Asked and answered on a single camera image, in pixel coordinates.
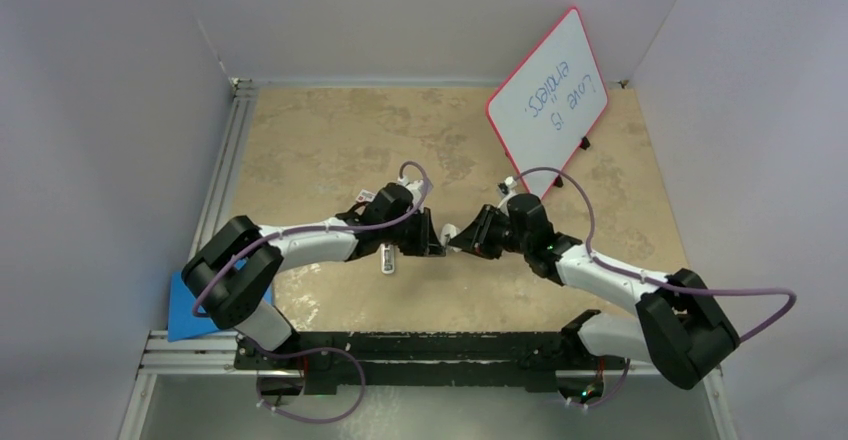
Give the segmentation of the white stapler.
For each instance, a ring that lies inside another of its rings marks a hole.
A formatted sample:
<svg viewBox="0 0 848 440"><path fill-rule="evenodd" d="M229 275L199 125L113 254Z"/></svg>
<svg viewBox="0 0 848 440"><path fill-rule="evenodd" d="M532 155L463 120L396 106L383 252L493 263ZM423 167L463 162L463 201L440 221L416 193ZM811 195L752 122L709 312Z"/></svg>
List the white stapler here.
<svg viewBox="0 0 848 440"><path fill-rule="evenodd" d="M449 242L458 234L458 229L451 223L446 223L440 230L439 240L442 246L448 247Z"/></svg>
<svg viewBox="0 0 848 440"><path fill-rule="evenodd" d="M393 245L381 245L381 272L384 275L392 275L396 271L396 253Z"/></svg>

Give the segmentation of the red white staple box sleeve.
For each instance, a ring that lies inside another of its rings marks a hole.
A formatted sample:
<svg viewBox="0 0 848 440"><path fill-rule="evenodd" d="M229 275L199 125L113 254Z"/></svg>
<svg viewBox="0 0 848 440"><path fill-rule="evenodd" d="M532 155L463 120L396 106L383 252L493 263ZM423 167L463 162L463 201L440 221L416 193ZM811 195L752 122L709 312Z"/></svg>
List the red white staple box sleeve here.
<svg viewBox="0 0 848 440"><path fill-rule="evenodd" d="M356 197L357 203L370 203L374 200L375 193L366 189L362 189Z"/></svg>

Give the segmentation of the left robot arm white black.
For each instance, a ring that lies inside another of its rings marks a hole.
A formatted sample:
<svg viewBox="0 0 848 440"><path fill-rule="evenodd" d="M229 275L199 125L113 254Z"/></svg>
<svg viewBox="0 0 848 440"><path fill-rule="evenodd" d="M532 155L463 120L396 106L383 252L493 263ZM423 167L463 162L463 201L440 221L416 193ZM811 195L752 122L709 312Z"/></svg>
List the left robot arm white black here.
<svg viewBox="0 0 848 440"><path fill-rule="evenodd" d="M444 255L423 204L430 189L427 180L390 182L369 201L299 226L260 226L246 215L232 218L180 274L195 299L193 315L251 339L272 368L289 367L298 355L296 330L264 298L275 276L311 264L358 260L383 245L408 256Z"/></svg>

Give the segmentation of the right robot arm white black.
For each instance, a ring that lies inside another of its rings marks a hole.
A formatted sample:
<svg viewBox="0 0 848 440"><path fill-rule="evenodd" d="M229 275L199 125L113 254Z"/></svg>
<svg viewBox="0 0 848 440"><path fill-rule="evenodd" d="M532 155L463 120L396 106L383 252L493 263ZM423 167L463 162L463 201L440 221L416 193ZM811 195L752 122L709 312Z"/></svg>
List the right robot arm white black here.
<svg viewBox="0 0 848 440"><path fill-rule="evenodd" d="M650 362L670 383L689 390L741 344L717 301L705 295L698 274L682 268L653 285L647 273L556 231L533 194L486 204L464 229L445 225L440 240L489 260L505 252L520 254L537 276L626 310L627 317L586 312L567 325L561 352L573 366L601 356Z"/></svg>

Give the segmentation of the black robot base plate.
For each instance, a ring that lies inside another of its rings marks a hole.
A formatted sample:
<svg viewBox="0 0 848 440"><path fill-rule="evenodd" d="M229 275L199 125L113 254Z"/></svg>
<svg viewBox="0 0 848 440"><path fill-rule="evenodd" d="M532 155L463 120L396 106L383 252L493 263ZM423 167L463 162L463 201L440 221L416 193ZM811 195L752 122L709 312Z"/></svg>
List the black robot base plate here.
<svg viewBox="0 0 848 440"><path fill-rule="evenodd" d="M567 329L553 332L301 332L272 354L237 342L238 370L291 370L309 395L342 385L516 387L556 393L579 372L619 370L620 357L596 357Z"/></svg>

